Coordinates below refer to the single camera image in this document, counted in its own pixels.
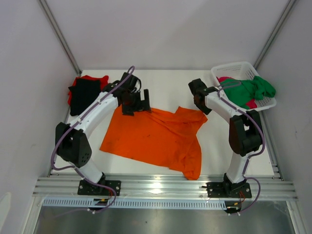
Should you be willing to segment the orange t shirt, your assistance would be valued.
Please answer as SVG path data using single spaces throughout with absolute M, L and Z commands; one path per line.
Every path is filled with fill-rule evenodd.
M 201 174 L 202 151 L 197 132 L 207 122 L 198 110 L 178 107 L 175 113 L 153 108 L 151 112 L 112 116 L 100 150 L 183 173 L 188 180 Z

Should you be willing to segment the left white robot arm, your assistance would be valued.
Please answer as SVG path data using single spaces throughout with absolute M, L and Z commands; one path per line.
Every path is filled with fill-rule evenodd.
M 148 89 L 141 89 L 141 80 L 133 75 L 134 67 L 125 72 L 120 80 L 108 83 L 95 100 L 70 123 L 60 122 L 56 126 L 55 148 L 51 155 L 51 167 L 56 157 L 68 162 L 67 168 L 74 169 L 89 183 L 89 190 L 95 195 L 106 189 L 105 174 L 92 160 L 89 137 L 95 128 L 120 107 L 123 115 L 133 116 L 136 112 L 151 111 Z

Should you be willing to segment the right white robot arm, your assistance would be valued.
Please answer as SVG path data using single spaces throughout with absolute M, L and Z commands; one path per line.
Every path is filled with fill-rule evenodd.
M 230 197 L 239 193 L 240 186 L 246 182 L 245 174 L 250 159 L 262 154 L 266 146 L 259 112 L 244 111 L 221 95 L 224 89 L 240 84 L 239 81 L 233 81 L 228 86 L 207 87 L 199 78 L 188 84 L 199 110 L 206 115 L 214 111 L 229 124 L 229 145 L 233 155 L 224 175 L 222 190 Z

